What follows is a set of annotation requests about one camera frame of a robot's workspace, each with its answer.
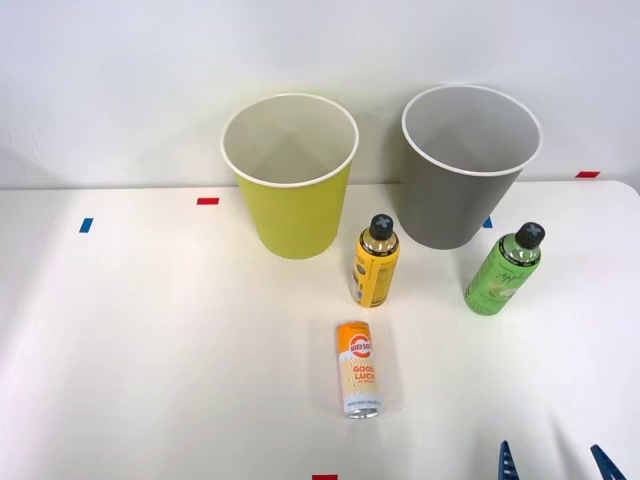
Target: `can bottom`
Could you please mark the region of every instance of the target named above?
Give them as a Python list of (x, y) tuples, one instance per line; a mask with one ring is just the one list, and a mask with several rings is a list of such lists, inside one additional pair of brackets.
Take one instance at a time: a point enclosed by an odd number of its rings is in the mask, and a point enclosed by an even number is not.
[(372, 418), (378, 415), (377, 408), (360, 408), (358, 410), (354, 410), (352, 412), (347, 413), (347, 417), (349, 418)]

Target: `yellow paper cup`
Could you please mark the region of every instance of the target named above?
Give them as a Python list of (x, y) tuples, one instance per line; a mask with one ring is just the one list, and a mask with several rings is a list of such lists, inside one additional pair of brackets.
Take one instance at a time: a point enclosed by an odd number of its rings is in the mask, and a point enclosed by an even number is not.
[(269, 250), (301, 259), (331, 245), (358, 141), (349, 112), (317, 95), (269, 97), (229, 121), (222, 153)]

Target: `yellow spray can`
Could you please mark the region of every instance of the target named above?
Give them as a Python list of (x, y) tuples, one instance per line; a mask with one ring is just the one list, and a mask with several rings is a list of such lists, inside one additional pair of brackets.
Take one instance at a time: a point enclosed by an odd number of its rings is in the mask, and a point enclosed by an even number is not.
[(384, 303), (399, 253), (400, 242), (393, 231), (393, 220), (383, 213), (376, 215), (356, 245), (351, 294), (359, 305), (368, 308)]

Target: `gray paper cup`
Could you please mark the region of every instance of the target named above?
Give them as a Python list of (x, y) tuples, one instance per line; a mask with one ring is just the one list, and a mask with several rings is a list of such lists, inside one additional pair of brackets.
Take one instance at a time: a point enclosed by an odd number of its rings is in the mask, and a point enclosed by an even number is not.
[(417, 95), (404, 109), (402, 131), (398, 218), (411, 238), (437, 249), (471, 240), (542, 146), (540, 123), (527, 107), (473, 85)]

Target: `orange can top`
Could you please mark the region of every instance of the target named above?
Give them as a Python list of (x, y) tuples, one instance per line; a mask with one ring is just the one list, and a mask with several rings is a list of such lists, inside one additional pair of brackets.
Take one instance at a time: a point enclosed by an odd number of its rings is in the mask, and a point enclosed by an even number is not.
[(371, 332), (366, 322), (348, 322), (338, 326), (338, 355), (351, 349), (352, 344), (368, 344), (371, 350)]

